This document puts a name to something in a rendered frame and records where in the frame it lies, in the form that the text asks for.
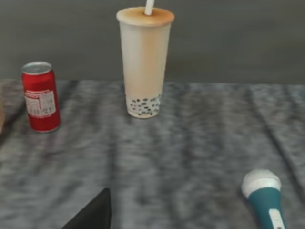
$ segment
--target microphone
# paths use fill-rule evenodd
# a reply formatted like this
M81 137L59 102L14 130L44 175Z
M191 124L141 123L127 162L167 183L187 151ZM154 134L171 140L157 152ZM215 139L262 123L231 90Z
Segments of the microphone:
M243 180L242 192L264 229L285 229L281 210L281 181L271 171L255 169Z

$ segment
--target white label on teal handle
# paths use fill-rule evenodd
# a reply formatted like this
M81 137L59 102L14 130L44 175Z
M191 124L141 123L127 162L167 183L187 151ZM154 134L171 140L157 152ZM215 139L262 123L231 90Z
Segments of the white label on teal handle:
M274 229L285 229L281 213L277 209L270 209L269 215Z

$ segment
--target black object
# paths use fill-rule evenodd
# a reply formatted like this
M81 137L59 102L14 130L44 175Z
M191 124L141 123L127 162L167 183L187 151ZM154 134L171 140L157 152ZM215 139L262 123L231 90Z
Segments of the black object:
M110 229L111 196L105 188L62 229Z

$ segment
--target gray background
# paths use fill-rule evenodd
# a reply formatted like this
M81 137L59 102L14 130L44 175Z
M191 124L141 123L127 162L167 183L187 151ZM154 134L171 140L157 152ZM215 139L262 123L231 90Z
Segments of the gray background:
M144 0L1 0L0 77L46 60L60 79L121 80L115 13ZM166 79L305 83L304 0L156 0L176 15Z

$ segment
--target straw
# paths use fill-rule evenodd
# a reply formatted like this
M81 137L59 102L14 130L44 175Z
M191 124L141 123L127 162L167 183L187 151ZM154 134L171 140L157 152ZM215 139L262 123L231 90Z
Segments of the straw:
M146 7L145 7L145 14L150 16L153 12L153 5L154 5L154 0L147 0L146 1Z

